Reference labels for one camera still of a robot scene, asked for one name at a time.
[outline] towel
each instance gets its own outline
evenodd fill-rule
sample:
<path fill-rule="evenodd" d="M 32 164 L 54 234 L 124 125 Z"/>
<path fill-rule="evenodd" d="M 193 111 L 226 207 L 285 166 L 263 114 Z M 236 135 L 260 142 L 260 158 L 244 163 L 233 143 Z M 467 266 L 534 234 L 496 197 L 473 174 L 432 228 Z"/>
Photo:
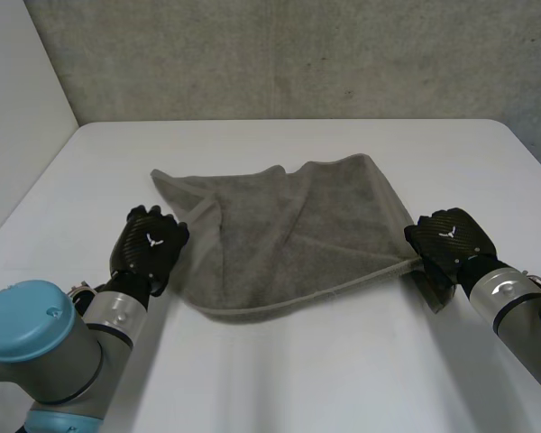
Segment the towel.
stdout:
<path fill-rule="evenodd" d="M 275 318 L 420 265 L 403 237 L 413 221 L 366 155 L 289 174 L 151 176 L 190 231 L 170 281 L 213 319 Z"/>

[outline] robotic hand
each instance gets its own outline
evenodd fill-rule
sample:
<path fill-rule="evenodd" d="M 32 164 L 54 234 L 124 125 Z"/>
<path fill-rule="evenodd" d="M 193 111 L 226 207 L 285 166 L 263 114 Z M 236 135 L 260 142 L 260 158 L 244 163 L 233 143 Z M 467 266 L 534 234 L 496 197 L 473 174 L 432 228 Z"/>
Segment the robotic hand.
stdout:
<path fill-rule="evenodd" d="M 112 251 L 107 284 L 83 284 L 86 291 L 68 296 L 46 281 L 0 291 L 0 382 L 15 382 L 35 399 L 19 431 L 98 431 L 150 296 L 162 294 L 187 241 L 184 223 L 158 206 L 139 206 Z"/>
<path fill-rule="evenodd" d="M 110 256 L 110 273 L 133 273 L 146 280 L 152 296 L 160 296 L 187 241 L 187 225 L 173 215 L 163 216 L 158 206 L 149 212 L 135 207 Z"/>
<path fill-rule="evenodd" d="M 501 262 L 493 242 L 461 209 L 422 216 L 405 228 L 435 295 L 461 284 L 472 306 L 541 385 L 541 285 Z"/>

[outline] carbon fiber robotic hand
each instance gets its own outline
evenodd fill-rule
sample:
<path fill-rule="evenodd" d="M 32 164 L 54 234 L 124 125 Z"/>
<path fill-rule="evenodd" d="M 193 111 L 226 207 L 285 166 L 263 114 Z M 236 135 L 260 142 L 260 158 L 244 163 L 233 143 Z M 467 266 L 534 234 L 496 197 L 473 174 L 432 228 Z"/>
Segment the carbon fiber robotic hand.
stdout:
<path fill-rule="evenodd" d="M 135 207 L 110 256 L 110 272 L 131 272 L 148 282 L 152 296 L 160 296 L 187 241 L 187 225 L 173 215 L 164 216 L 159 206 L 148 212 Z"/>
<path fill-rule="evenodd" d="M 405 227 L 405 238 L 423 258 L 425 272 L 436 290 L 453 290 L 459 271 L 472 258 L 497 259 L 495 245 L 464 210 L 439 210 Z"/>

